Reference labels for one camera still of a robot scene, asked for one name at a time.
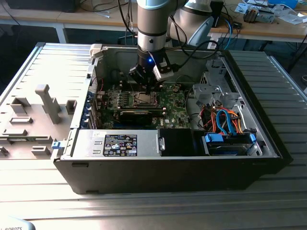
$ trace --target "robotic arm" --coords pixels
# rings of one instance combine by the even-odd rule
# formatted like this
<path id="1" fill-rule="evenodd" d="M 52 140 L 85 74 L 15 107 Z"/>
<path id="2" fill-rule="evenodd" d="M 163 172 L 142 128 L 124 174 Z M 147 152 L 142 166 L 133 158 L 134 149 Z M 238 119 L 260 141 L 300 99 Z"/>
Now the robotic arm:
<path id="1" fill-rule="evenodd" d="M 177 39 L 169 16 L 187 31 L 188 44 L 203 42 L 212 27 L 211 0 L 138 0 L 138 62 L 130 76 L 149 93 L 174 75 L 177 69 L 167 57 L 166 37 Z"/>

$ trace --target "power cable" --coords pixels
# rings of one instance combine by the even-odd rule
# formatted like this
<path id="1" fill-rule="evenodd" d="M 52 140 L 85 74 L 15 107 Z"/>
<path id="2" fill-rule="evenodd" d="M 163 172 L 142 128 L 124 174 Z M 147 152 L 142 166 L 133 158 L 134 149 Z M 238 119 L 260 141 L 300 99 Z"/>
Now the power cable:
<path id="1" fill-rule="evenodd" d="M 93 7 L 92 10 L 88 10 L 88 9 L 86 9 L 86 8 L 84 8 L 84 7 L 82 6 L 82 4 L 85 3 L 86 1 L 88 1 L 88 0 L 83 0 L 82 2 L 80 2 L 80 8 L 81 8 L 82 10 L 84 10 L 84 11 L 87 11 L 87 12 L 102 12 L 102 11 L 108 11 L 108 10 L 111 10 L 111 9 L 114 9 L 114 8 L 118 7 L 118 5 L 116 5 L 116 6 L 107 8 L 107 9 L 103 9 L 103 10 L 98 10 L 98 11 L 96 11 L 96 10 L 95 10 L 95 9 L 97 8 L 97 5 L 96 5 L 96 6 Z M 121 6 L 125 6 L 125 5 L 127 5 L 127 4 L 128 4 L 128 2 L 121 4 Z"/>
<path id="2" fill-rule="evenodd" d="M 124 18 L 123 10 L 121 9 L 121 4 L 120 4 L 119 0 L 117 0 L 117 3 L 118 3 L 118 8 L 119 8 L 120 16 L 121 16 L 121 18 L 123 20 L 123 23 L 125 24 L 125 27 L 127 28 L 127 30 L 133 35 L 134 32 L 127 26 L 126 20 Z"/>
<path id="3" fill-rule="evenodd" d="M 4 10 L 9 14 L 9 16 L 17 23 L 17 25 L 20 25 L 19 22 L 16 21 L 16 19 L 7 11 L 7 9 L 4 7 L 3 2 L 1 1 L 1 5 L 4 8 Z"/>
<path id="4" fill-rule="evenodd" d="M 219 50 L 219 44 L 218 44 L 216 41 L 208 40 L 208 41 L 205 41 L 205 42 L 201 43 L 200 45 L 198 45 L 198 46 L 192 51 L 192 53 L 189 54 L 189 53 L 184 49 L 184 46 L 187 44 L 187 40 L 188 40 L 188 39 L 187 39 L 186 33 L 185 33 L 185 32 L 183 31 L 183 29 L 175 22 L 175 19 L 174 19 L 174 17 L 173 17 L 172 15 L 170 16 L 170 19 L 172 20 L 172 22 L 173 22 L 174 25 L 175 25 L 175 30 L 176 30 L 177 39 L 178 39 L 178 41 L 179 41 L 179 44 L 181 43 L 181 41 L 180 41 L 180 36 L 179 36 L 178 29 L 183 33 L 183 35 L 184 35 L 184 37 L 185 37 L 185 42 L 184 42 L 184 45 L 181 45 L 181 49 L 182 49 L 182 52 L 183 52 L 185 55 L 188 56 L 188 58 L 187 58 L 187 60 L 184 62 L 184 64 L 180 65 L 181 67 L 184 66 L 190 58 L 198 59 L 198 60 L 207 59 L 207 58 L 209 58 L 209 57 L 211 57 L 211 56 L 213 56 L 213 55 L 215 55 L 215 54 L 217 53 L 217 51 Z M 206 44 L 206 43 L 215 43 L 215 44 L 217 45 L 215 51 L 214 51 L 212 54 L 207 55 L 207 56 L 204 56 L 204 57 L 195 57 L 195 56 L 193 56 L 193 54 L 194 54 L 201 46 L 203 46 L 203 45 Z"/>
<path id="5" fill-rule="evenodd" d="M 231 40 L 232 28 L 231 28 L 230 22 L 228 20 L 226 20 L 226 19 L 225 19 L 225 21 L 227 22 L 227 24 L 229 26 L 229 30 L 230 30 L 230 35 L 229 35 L 229 38 L 228 38 L 228 43 L 227 43 L 226 47 L 224 48 L 224 49 L 227 49 L 229 47 L 230 40 Z"/>

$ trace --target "metal plate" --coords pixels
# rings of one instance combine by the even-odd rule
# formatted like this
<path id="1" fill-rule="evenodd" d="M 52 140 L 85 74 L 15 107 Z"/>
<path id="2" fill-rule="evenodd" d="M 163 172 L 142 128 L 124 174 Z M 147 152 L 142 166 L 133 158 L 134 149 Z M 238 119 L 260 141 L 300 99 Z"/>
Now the metal plate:
<path id="1" fill-rule="evenodd" d="M 36 47 L 36 52 L 23 71 L 16 74 L 16 83 L 10 87 L 7 96 L 0 104 L 0 135 L 4 129 L 26 129 L 28 136 L 51 136 L 52 139 L 63 140 L 70 130 L 72 115 L 66 111 L 68 100 L 78 100 L 84 87 L 88 66 L 91 63 L 90 45 L 45 44 Z M 61 111 L 61 123 L 53 125 L 48 114 L 42 108 L 42 100 L 35 93 L 38 84 L 48 84 L 49 94 L 57 99 Z M 30 124 L 11 124 L 9 121 L 16 114 L 10 104 L 16 97 L 25 97 L 31 106 L 24 107 L 27 115 L 32 118 Z M 51 143 L 15 142 L 1 144 L 9 151 L 0 159 L 49 159 L 50 156 L 34 156 L 32 146 L 47 146 L 52 151 Z"/>
<path id="2" fill-rule="evenodd" d="M 263 52 L 231 51 L 235 60 L 248 58 L 249 65 L 237 63 L 252 91 L 259 99 L 269 119 L 274 124 L 284 143 L 292 143 L 287 148 L 290 154 L 295 153 L 295 145 L 299 150 L 307 147 L 307 98 L 295 85 L 291 77 L 272 57 Z M 263 72 L 261 68 L 270 68 Z"/>

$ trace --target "cable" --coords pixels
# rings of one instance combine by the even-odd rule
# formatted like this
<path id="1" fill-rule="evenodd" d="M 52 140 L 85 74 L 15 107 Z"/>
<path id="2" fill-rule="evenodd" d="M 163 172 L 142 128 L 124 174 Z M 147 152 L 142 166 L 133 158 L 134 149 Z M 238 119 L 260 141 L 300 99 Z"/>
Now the cable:
<path id="1" fill-rule="evenodd" d="M 227 37 L 227 34 L 228 34 L 228 33 L 229 33 L 229 28 L 228 28 L 228 31 L 227 31 L 227 33 L 225 34 L 224 38 L 222 39 L 222 41 L 221 41 L 220 44 L 219 44 L 219 45 L 222 45 L 221 49 L 223 49 L 224 40 L 225 40 L 225 38 Z"/>
<path id="2" fill-rule="evenodd" d="M 233 120 L 232 123 L 234 124 L 234 126 L 236 127 L 236 132 L 238 133 L 239 130 L 238 130 L 238 126 L 236 125 L 236 122 Z"/>
<path id="3" fill-rule="evenodd" d="M 82 5 L 81 5 L 81 3 L 80 3 L 80 8 L 81 8 L 82 10 L 84 10 L 84 11 L 87 11 L 87 12 L 101 12 L 101 11 L 108 11 L 108 10 L 114 9 L 114 8 L 116 8 L 116 7 L 118 7 L 118 6 L 113 6 L 113 7 L 107 8 L 107 9 L 103 9 L 103 10 L 98 10 L 98 11 L 95 11 L 95 10 L 88 10 L 88 9 L 86 9 L 86 8 L 82 7 Z"/>
<path id="4" fill-rule="evenodd" d="M 185 101 L 184 101 L 184 107 L 185 107 L 185 109 L 186 109 L 187 114 L 188 114 L 187 103 L 188 103 L 188 98 L 189 98 L 189 95 L 190 95 L 192 89 L 193 89 L 193 87 L 190 88 L 190 90 L 188 91 L 187 97 L 186 97 L 186 99 L 185 99 Z"/>
<path id="5" fill-rule="evenodd" d="M 215 133 L 216 132 L 216 126 L 215 126 L 215 118 L 214 118 L 213 110 L 211 111 L 211 122 L 212 122 L 212 131 L 213 131 L 213 133 Z"/>
<path id="6" fill-rule="evenodd" d="M 200 47 L 202 47 L 204 44 L 206 43 L 214 43 L 216 44 L 216 49 L 214 50 L 213 53 L 207 55 L 207 56 L 204 56 L 204 57 L 199 57 L 198 59 L 207 59 L 209 57 L 212 57 L 213 55 L 215 55 L 218 51 L 219 51 L 219 44 L 216 42 L 216 41 L 213 41 L 213 40 L 208 40 L 208 41 L 204 41 L 202 43 L 200 43 L 191 53 L 190 55 L 188 56 L 188 58 L 181 64 L 179 65 L 179 68 L 182 68 L 189 60 L 190 58 L 192 58 L 193 54 L 199 50 Z"/>
<path id="7" fill-rule="evenodd" d="M 125 27 L 127 28 L 127 30 L 133 35 L 134 32 L 127 26 L 126 20 L 124 18 L 123 10 L 121 9 L 121 4 L 120 4 L 119 0 L 117 0 L 117 3 L 118 3 L 118 8 L 119 8 L 121 19 L 123 20 L 123 23 L 125 24 Z"/>
<path id="8" fill-rule="evenodd" d="M 240 121 L 240 119 L 238 119 L 238 123 L 239 123 L 239 130 L 240 130 L 241 133 L 243 133 L 243 131 L 241 129 L 241 121 Z"/>
<path id="9" fill-rule="evenodd" d="M 103 86 L 104 86 L 104 80 L 103 80 L 103 79 L 101 79 L 101 88 L 100 88 L 100 91 L 99 91 L 98 95 L 100 95 L 100 93 L 101 93 L 101 91 L 102 91 Z"/>
<path id="10" fill-rule="evenodd" d="M 175 84 L 177 84 L 178 79 L 181 78 L 181 77 L 187 77 L 187 78 L 189 78 L 189 79 L 191 80 L 191 82 L 196 83 L 196 82 L 192 79 L 192 77 L 190 77 L 189 75 L 182 74 L 182 75 L 180 75 L 179 77 L 176 78 Z"/>
<path id="11" fill-rule="evenodd" d="M 112 0 L 111 2 L 106 2 L 106 3 L 97 4 L 97 5 L 93 6 L 93 11 L 94 11 L 97 7 L 99 7 L 99 6 L 112 4 L 113 2 L 114 2 L 114 0 Z"/>
<path id="12" fill-rule="evenodd" d="M 225 10 L 226 10 L 226 13 L 225 13 L 225 14 L 227 14 L 229 21 L 230 21 L 230 22 L 234 22 L 234 20 L 233 20 L 232 17 L 230 16 L 230 14 L 229 14 L 228 9 L 226 8 L 226 6 L 223 5 L 223 7 L 224 7 Z"/>
<path id="13" fill-rule="evenodd" d="M 227 22 L 227 24 L 229 26 L 229 30 L 230 30 L 230 35 L 229 35 L 228 43 L 227 43 L 226 47 L 224 48 L 224 49 L 227 49 L 229 47 L 230 40 L 231 40 L 232 28 L 231 28 L 230 22 L 228 20 L 226 20 L 226 19 L 224 19 L 224 20 Z"/>
<path id="14" fill-rule="evenodd" d="M 180 36 L 179 36 L 179 33 L 178 33 L 178 29 L 183 33 L 183 35 L 184 35 L 184 37 L 185 37 L 185 42 L 184 42 L 183 45 L 181 45 L 181 49 L 182 49 L 182 52 L 183 52 L 185 55 L 188 56 L 188 59 L 190 59 L 190 58 L 198 59 L 198 60 L 206 59 L 206 58 L 209 58 L 209 57 L 213 56 L 214 54 L 216 54 L 216 52 L 219 50 L 219 44 L 218 44 L 217 42 L 215 42 L 215 41 L 210 41 L 210 40 L 209 40 L 209 41 L 203 42 L 203 43 L 201 43 L 200 45 L 198 45 L 198 46 L 194 49 L 194 51 L 192 51 L 192 53 L 189 54 L 189 53 L 184 49 L 184 46 L 187 44 L 187 40 L 188 40 L 188 39 L 187 39 L 186 33 L 185 33 L 185 32 L 183 31 L 183 29 L 175 22 L 175 19 L 174 19 L 174 17 L 173 17 L 172 15 L 170 16 L 170 19 L 172 20 L 172 22 L 173 22 L 174 25 L 175 25 L 175 30 L 176 30 L 177 39 L 178 39 L 179 43 L 180 43 L 181 41 L 180 41 Z M 217 47 L 216 47 L 216 49 L 215 49 L 215 52 L 214 52 L 212 55 L 208 55 L 208 56 L 205 56 L 205 57 L 194 57 L 194 56 L 193 56 L 193 54 L 194 54 L 202 45 L 204 45 L 205 43 L 210 43 L 210 42 L 215 43 L 215 44 L 217 45 Z"/>
<path id="15" fill-rule="evenodd" d="M 301 80 L 305 85 L 307 85 L 307 75 L 303 75 Z"/>
<path id="16" fill-rule="evenodd" d="M 225 110 L 220 110 L 219 112 L 217 112 L 217 115 L 216 115 L 216 125 L 217 125 L 217 127 L 225 134 L 225 135 L 227 135 L 227 132 L 225 131 L 225 129 L 223 129 L 222 127 L 221 127 L 221 124 L 220 124 L 220 118 L 219 118 L 219 115 L 220 115 L 220 113 L 221 112 L 225 112 L 225 113 L 227 113 Z"/>
<path id="17" fill-rule="evenodd" d="M 126 20 L 128 19 L 128 26 L 130 25 L 130 0 L 128 0 L 128 12 L 126 15 Z M 125 29 L 125 45 L 127 45 L 127 28 Z"/>
<path id="18" fill-rule="evenodd" d="M 175 25 L 175 29 L 176 29 L 176 32 L 177 32 L 177 37 L 178 37 L 178 41 L 179 41 L 179 43 L 180 43 L 180 37 L 179 37 L 179 34 L 178 34 L 178 29 L 183 33 L 183 35 L 184 35 L 184 43 L 183 43 L 183 45 L 182 45 L 182 47 L 184 47 L 186 44 L 187 44 L 187 42 L 188 42 L 188 38 L 187 38 L 187 35 L 186 35 L 186 33 L 183 31 L 183 29 L 175 22 L 175 19 L 174 19 L 174 16 L 173 15 L 170 15 L 169 16 L 170 17 L 170 19 L 172 20 L 172 22 L 174 23 L 174 25 Z"/>
<path id="19" fill-rule="evenodd" d="M 236 47 L 236 43 L 237 43 L 237 41 L 238 41 L 238 36 L 239 36 L 239 33 L 241 32 L 241 30 L 238 30 L 237 28 L 236 28 L 236 36 L 232 39 L 233 41 L 232 41 L 232 43 L 230 44 L 230 46 L 232 46 L 232 45 L 234 45 L 233 46 L 233 49 Z"/>
<path id="20" fill-rule="evenodd" d="M 131 17 L 131 30 L 134 34 L 134 31 L 133 31 L 133 15 L 132 15 L 132 0 L 129 0 L 130 1 L 130 17 Z"/>
<path id="21" fill-rule="evenodd" d="M 19 22 L 16 21 L 16 19 L 14 19 L 14 17 L 6 10 L 6 8 L 3 5 L 3 2 L 1 1 L 1 5 L 4 8 L 4 10 L 9 14 L 9 16 L 17 23 L 17 25 L 20 25 Z"/>

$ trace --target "warning label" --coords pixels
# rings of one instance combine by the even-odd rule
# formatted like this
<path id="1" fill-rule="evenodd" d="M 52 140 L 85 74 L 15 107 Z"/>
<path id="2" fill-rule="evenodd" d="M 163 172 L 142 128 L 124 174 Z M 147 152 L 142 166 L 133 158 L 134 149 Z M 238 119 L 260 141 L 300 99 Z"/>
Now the warning label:
<path id="1" fill-rule="evenodd" d="M 137 135 L 105 135 L 105 157 L 136 157 Z"/>

